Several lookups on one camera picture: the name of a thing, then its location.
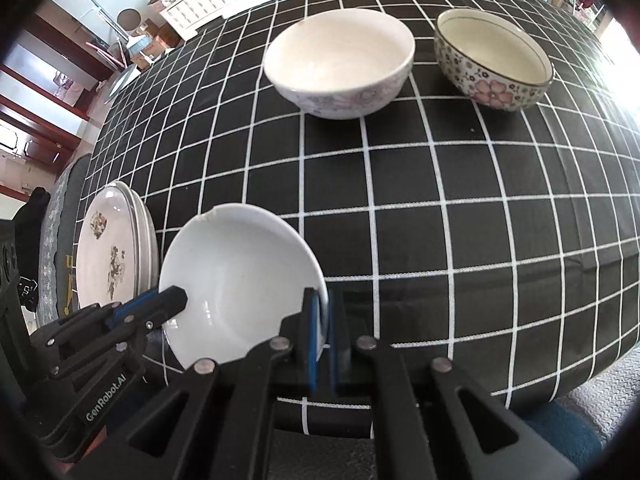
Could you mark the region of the grey chair with cover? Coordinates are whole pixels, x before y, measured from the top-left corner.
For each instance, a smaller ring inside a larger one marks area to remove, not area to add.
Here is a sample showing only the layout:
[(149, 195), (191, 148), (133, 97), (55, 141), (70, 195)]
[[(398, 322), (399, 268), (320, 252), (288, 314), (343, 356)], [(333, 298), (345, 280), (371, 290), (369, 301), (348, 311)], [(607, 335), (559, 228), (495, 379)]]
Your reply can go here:
[(56, 180), (44, 214), (38, 269), (36, 320), (41, 327), (73, 312), (74, 236), (82, 186), (90, 162), (84, 155)]

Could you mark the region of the small patterned flower bowl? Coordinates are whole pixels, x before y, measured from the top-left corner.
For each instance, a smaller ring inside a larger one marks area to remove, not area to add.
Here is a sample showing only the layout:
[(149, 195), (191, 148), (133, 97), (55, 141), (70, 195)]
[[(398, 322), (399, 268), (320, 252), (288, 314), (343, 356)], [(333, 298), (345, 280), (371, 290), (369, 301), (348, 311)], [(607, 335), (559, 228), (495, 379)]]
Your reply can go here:
[(554, 67), (527, 32), (500, 16), (457, 8), (435, 22), (436, 61), (447, 79), (480, 105), (519, 112), (547, 92)]

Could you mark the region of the cream bowl floral outside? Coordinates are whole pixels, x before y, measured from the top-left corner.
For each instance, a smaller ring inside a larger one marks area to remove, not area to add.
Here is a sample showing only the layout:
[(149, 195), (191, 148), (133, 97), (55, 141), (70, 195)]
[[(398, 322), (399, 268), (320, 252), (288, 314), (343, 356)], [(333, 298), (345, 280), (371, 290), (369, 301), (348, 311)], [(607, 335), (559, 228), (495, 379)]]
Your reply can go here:
[(267, 48), (262, 68), (280, 96), (304, 113), (347, 120), (397, 98), (415, 55), (413, 33), (398, 18), (342, 9), (285, 29)]

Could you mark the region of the black white checked tablecloth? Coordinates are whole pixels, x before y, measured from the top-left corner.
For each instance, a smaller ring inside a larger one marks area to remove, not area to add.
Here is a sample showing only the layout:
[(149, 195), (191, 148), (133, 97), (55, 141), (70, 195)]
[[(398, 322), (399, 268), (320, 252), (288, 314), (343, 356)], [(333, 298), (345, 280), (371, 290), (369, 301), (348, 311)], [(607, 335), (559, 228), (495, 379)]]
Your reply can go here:
[[(398, 98), (366, 118), (302, 113), (266, 47), (323, 11), (390, 14), (416, 37)], [(484, 10), (550, 56), (521, 113), (464, 96), (434, 53), (436, 16)], [(368, 331), (409, 363), (448, 356), (510, 408), (589, 384), (639, 344), (639, 86), (568, 12), (539, 0), (272, 0), (218, 18), (122, 92), (81, 208), (113, 180), (160, 248), (223, 203), (278, 214)]]

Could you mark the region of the white plate pink flowers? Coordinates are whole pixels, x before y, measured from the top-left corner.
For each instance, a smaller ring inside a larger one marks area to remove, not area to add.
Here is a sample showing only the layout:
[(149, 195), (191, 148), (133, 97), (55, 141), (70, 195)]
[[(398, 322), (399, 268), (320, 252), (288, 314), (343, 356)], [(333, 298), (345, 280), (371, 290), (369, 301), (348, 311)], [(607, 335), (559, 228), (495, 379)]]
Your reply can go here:
[(149, 209), (139, 194), (122, 181), (114, 181), (125, 196), (129, 208), (132, 230), (134, 231), (134, 294), (139, 296), (157, 286), (160, 276), (155, 228)]

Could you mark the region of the white plate green floral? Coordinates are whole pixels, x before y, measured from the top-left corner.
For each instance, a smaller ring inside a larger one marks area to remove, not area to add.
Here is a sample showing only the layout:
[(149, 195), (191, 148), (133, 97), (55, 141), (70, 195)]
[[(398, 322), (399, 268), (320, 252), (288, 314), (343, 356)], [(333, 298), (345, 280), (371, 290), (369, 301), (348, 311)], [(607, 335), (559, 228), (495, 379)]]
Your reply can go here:
[(82, 222), (76, 258), (79, 307), (126, 304), (137, 295), (137, 242), (128, 193), (120, 183), (96, 194)]

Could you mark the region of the white chipped bowl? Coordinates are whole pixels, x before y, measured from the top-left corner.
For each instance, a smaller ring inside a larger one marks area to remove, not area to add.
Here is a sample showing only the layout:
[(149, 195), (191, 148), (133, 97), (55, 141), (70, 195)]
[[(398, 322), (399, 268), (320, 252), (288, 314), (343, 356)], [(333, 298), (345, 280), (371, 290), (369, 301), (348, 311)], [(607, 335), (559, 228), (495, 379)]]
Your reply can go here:
[(186, 306), (163, 330), (184, 368), (244, 358), (302, 310), (306, 289), (318, 296), (312, 354), (322, 355), (329, 294), (321, 266), (303, 237), (264, 208), (222, 204), (186, 222), (160, 269), (158, 288), (171, 286), (184, 290)]

